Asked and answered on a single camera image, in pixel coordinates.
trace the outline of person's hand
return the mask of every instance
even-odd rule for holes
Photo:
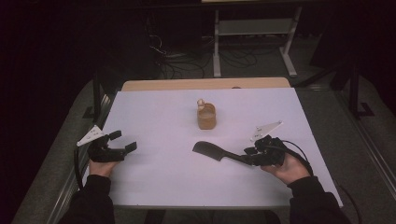
[[[90,160],[90,175],[110,177],[111,171],[113,171],[113,168],[119,163],[119,161],[96,162]]]
[[[276,176],[286,185],[303,177],[310,176],[301,162],[289,153],[285,153],[285,160],[282,166],[262,166],[262,170]]]

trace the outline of wire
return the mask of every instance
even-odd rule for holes
[[[227,57],[227,56],[226,56],[225,54],[223,54],[223,53],[220,53],[220,52],[219,52],[219,55],[221,56],[221,59],[222,59],[224,62],[226,62],[226,63],[229,64],[230,66],[236,67],[236,68],[247,68],[247,67],[250,67],[250,66],[252,66],[252,65],[254,65],[254,64],[257,63],[257,58],[256,58],[256,57],[254,57],[254,62],[253,62],[253,63],[251,63],[251,62],[249,62],[249,61],[247,61],[247,63],[240,63],[240,62],[238,62],[237,60],[233,60],[233,59]]]
[[[353,207],[355,208],[356,211],[356,215],[358,216],[358,223],[361,224],[362,223],[362,219],[361,219],[361,210],[359,209],[358,205],[356,204],[355,200],[352,198],[352,196],[349,194],[349,192],[347,191],[346,188],[344,188],[342,185],[340,185],[338,183],[337,180],[334,179],[334,182],[336,183],[336,185],[338,187],[340,187],[340,189],[346,194],[346,196],[348,197],[348,199],[352,202]]]
[[[168,73],[172,73],[172,76],[170,76],[169,79],[174,79],[175,78],[175,74],[179,74],[179,78],[182,78],[182,74],[179,71],[176,71],[174,66],[172,66],[172,65],[170,65],[168,63],[163,63],[163,65],[164,65],[164,69],[165,69],[164,77],[167,78],[168,77],[167,74]],[[172,71],[168,72],[166,67],[170,67],[172,69]]]
[[[292,145],[294,145],[295,147],[297,147],[298,149],[300,149],[300,151],[303,153],[303,155],[304,155],[304,157],[305,157],[305,160],[308,161],[308,158],[305,156],[305,153],[303,152],[303,150],[302,150],[300,147],[298,147],[297,145],[295,145],[294,143],[292,143],[292,142],[290,142],[290,141],[282,140],[282,142],[286,142],[286,143],[292,144]]]
[[[160,48],[163,46],[163,41],[161,40],[161,38],[157,35],[150,35],[150,37],[157,37],[157,39],[160,41]]]
[[[78,162],[79,162],[79,159],[78,159],[78,147],[76,146],[76,148],[74,150],[74,168],[75,168],[75,175],[76,175],[78,188],[80,190],[82,190],[84,187],[82,185],[81,172],[79,170]]]
[[[204,60],[203,65],[201,65],[203,57],[205,56],[201,56],[200,54],[194,54],[194,52],[190,52],[180,56],[177,55],[174,58],[165,57],[163,64],[165,69],[167,67],[170,67],[172,69],[173,75],[171,76],[171,78],[174,78],[176,74],[180,74],[180,77],[182,78],[181,71],[192,72],[197,70],[200,70],[202,72],[201,78],[204,78],[205,68],[211,61],[212,57],[208,56],[207,59]]]
[[[164,79],[168,79],[168,73],[167,73],[167,70],[166,70],[166,66],[164,66],[164,71],[163,71],[163,66],[162,65],[160,65],[160,69],[161,69],[161,72],[163,73],[163,78]]]
[[[165,58],[167,59],[175,59],[175,58],[181,58],[181,57],[185,57],[188,56],[187,53],[179,53],[179,54],[168,54],[165,56]]]
[[[231,48],[230,41],[225,41],[225,44],[227,45],[227,47]],[[239,41],[239,45],[240,45],[241,47],[244,47],[244,46],[245,46],[241,41]],[[240,58],[243,58],[243,57],[247,57],[248,55],[252,55],[251,53],[252,53],[256,48],[257,48],[257,47],[251,48],[247,53],[245,53],[244,51],[242,51],[242,50],[240,49],[240,50],[238,50],[238,51],[244,53],[245,55],[244,55],[244,56],[241,56],[241,57],[238,57],[238,56],[234,56],[234,57],[240,59]]]
[[[244,44],[243,41],[241,40],[241,38],[238,38],[237,40],[238,40],[238,43],[237,43],[237,44],[239,44],[240,47],[243,47],[243,48],[250,48],[249,51],[250,51],[252,54],[254,54],[253,52],[254,52],[255,50],[257,50],[257,49],[262,49],[262,47],[266,47],[266,46],[267,46],[267,45],[264,45],[264,44],[263,44],[264,42],[263,42],[263,41],[260,41],[260,40],[259,40],[259,41],[260,41],[259,44],[254,44],[254,45]],[[273,43],[273,45],[275,45],[273,49],[279,49],[279,47],[284,46],[287,42],[288,42],[287,40],[281,39],[281,43]],[[226,40],[226,41],[224,41],[224,43],[225,43],[229,48],[232,48],[232,47],[233,47],[233,46],[230,45],[230,44],[232,43],[230,40]]]
[[[239,55],[237,55],[236,53],[233,53],[233,52],[230,51],[230,50],[228,50],[228,52],[230,52],[230,54],[232,54],[233,57],[235,57],[236,59],[242,59],[242,58],[246,58],[247,56],[254,56],[254,55],[252,54],[253,50],[254,50],[254,49],[250,49],[250,50],[248,51],[248,53],[242,51],[241,49],[238,50],[237,52],[242,53],[242,54],[243,54],[242,56],[239,56]]]
[[[154,47],[152,47],[152,46],[149,46],[149,47],[150,47],[151,49],[155,49],[156,51],[160,52],[161,54],[166,55],[166,51],[165,51],[165,50],[156,49],[156,48],[154,48]]]

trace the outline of small wooden bottle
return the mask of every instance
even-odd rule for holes
[[[216,108],[203,99],[199,99],[197,110],[198,126],[202,130],[211,130],[216,126]]]

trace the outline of table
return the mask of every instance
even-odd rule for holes
[[[288,206],[290,190],[260,167],[226,158],[215,161],[192,152],[196,142],[207,141],[243,154],[244,148],[252,146],[249,138],[256,126],[282,120],[284,124],[271,135],[300,146],[325,190],[332,192],[342,205],[296,92],[283,86],[285,80],[222,78],[125,83],[115,98],[104,132],[122,131],[122,137],[110,142],[110,147],[124,147],[136,141],[137,150],[112,174],[110,197],[114,204],[217,209]],[[210,81],[218,82],[219,89],[203,85]],[[235,82],[244,88],[248,88],[247,83],[256,86],[225,89],[234,87]],[[281,88],[265,88],[276,82],[283,83]],[[155,84],[154,88],[143,91],[149,83]],[[176,90],[170,90],[172,84],[176,84]],[[217,107],[218,124],[214,130],[198,128],[199,98]]]

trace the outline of gray floor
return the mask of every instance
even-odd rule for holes
[[[296,67],[297,78],[288,77],[280,53],[275,48],[267,48],[268,46],[253,52],[223,50],[221,52],[223,56],[225,55],[232,61],[229,60],[227,63],[224,57],[221,59],[222,76],[287,77],[291,84],[298,83],[320,71],[320,68],[309,66],[309,60],[317,43],[317,37],[295,39],[290,50],[290,57]],[[210,59],[211,54],[207,53],[202,58],[193,61],[191,58],[167,60],[170,66],[163,67],[163,71],[166,70],[166,72],[162,78],[171,76],[212,78],[213,65]],[[342,92],[329,90],[331,78],[332,76],[327,76],[312,85],[311,88],[297,90],[318,147],[334,183],[337,186],[343,186],[358,205],[363,223],[392,223],[396,220],[396,202],[383,176],[378,172],[370,157],[369,148],[357,130],[356,120],[352,119],[348,111],[345,110],[344,101],[347,98],[347,89]],[[396,147],[396,139],[392,138],[396,134],[394,116],[381,103],[375,88],[364,79],[361,80],[360,99],[362,102],[368,103],[375,112],[374,117],[362,118],[360,124],[372,137],[378,150],[387,160],[390,169],[395,170],[396,156],[393,149]],[[62,183],[72,169],[72,146],[90,126],[90,119],[82,119],[85,108],[90,105],[92,105],[91,84],[87,84],[70,109],[69,116],[55,139],[43,168],[28,192],[14,223],[47,222],[52,208],[62,194]],[[64,155],[63,159],[57,160],[55,164],[53,158],[59,158],[59,155]],[[53,172],[47,169],[60,166],[64,167],[62,171]],[[352,223],[357,223],[357,214],[352,202],[340,187],[337,189],[345,205],[342,208],[343,211],[350,217]],[[42,202],[40,206],[37,206],[37,201],[40,200]],[[146,212],[146,210],[116,207],[116,223],[143,223]],[[282,223],[289,223],[288,208],[276,209],[275,212],[278,213]]]

